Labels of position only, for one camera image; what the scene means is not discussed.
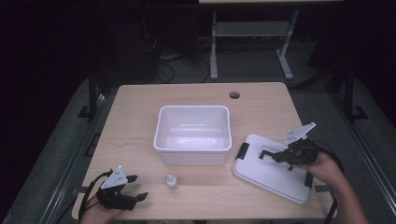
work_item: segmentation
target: small bottle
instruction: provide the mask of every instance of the small bottle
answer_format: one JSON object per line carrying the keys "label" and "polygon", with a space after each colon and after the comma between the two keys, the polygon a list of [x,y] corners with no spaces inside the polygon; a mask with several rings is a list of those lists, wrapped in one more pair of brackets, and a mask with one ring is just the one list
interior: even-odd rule
{"label": "small bottle", "polygon": [[168,184],[169,189],[177,189],[177,180],[173,175],[168,176],[166,183]]}

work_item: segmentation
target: grommet hole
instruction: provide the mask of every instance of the grommet hole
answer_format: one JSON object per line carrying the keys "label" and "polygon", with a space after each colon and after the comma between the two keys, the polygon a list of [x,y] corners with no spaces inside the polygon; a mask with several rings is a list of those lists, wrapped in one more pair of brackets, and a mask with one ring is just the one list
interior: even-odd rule
{"label": "grommet hole", "polygon": [[238,99],[241,96],[241,94],[239,94],[237,91],[232,91],[229,95],[232,99]]}

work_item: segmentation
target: white plastic bin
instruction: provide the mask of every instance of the white plastic bin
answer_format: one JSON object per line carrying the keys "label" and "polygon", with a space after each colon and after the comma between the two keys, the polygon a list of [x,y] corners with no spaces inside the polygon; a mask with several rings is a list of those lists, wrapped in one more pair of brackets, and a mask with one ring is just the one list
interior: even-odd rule
{"label": "white plastic bin", "polygon": [[153,145],[166,165],[223,165],[232,146],[230,112],[223,105],[164,106]]}

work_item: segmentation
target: hand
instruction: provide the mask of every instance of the hand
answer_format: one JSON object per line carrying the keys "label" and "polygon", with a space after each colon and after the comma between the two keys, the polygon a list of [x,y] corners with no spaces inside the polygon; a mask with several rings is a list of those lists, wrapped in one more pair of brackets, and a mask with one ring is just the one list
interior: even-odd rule
{"label": "hand", "polygon": [[124,210],[120,209],[106,209],[99,204],[98,198],[91,197],[86,204],[86,211],[81,219],[81,224],[105,224],[111,219],[119,215]]}
{"label": "hand", "polygon": [[310,165],[300,165],[318,180],[330,185],[338,185],[346,180],[338,164],[326,153],[319,152],[317,160]]}

